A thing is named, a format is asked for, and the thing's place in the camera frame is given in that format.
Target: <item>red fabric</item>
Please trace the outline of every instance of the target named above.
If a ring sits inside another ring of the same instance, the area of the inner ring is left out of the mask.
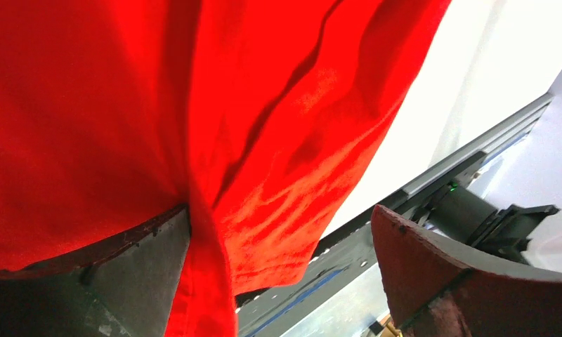
[[[448,0],[0,1],[0,269],[189,202],[168,336],[296,282]]]

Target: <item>black mechanical component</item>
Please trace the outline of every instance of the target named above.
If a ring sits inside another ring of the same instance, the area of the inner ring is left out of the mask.
[[[496,207],[456,182],[439,189],[424,207],[428,221],[448,237],[486,253],[528,264],[521,252],[527,236],[547,217],[558,213],[554,205],[523,208]]]
[[[0,270],[0,337],[163,336],[188,230],[179,206],[24,270]]]

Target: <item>red cloth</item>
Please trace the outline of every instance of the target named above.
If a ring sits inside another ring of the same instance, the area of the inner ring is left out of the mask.
[[[449,0],[0,1],[0,269],[188,201],[168,336],[298,281]]]

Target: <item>black cylinder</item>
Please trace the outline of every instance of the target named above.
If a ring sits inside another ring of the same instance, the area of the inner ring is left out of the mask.
[[[448,237],[467,242],[471,234],[498,211],[494,206],[457,184],[446,185],[437,192],[429,207],[428,221]]]

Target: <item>blue line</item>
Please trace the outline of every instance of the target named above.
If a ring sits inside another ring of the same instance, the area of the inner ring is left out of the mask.
[[[286,305],[285,308],[281,309],[278,313],[276,313],[273,317],[266,320],[266,322],[262,323],[258,328],[254,329],[251,333],[249,333],[246,337],[255,337],[257,333],[261,332],[266,328],[269,324],[273,323],[277,318],[281,317],[284,313],[290,311],[295,305],[300,303],[301,301],[305,300],[306,297],[312,295],[315,291],[317,291],[321,286],[325,285],[328,281],[333,279],[335,276],[339,275],[339,273],[343,272],[345,269],[335,270],[329,273],[327,276],[323,277],[317,284],[315,284],[312,288],[304,291],[301,293],[296,299],[294,299],[290,304]]]

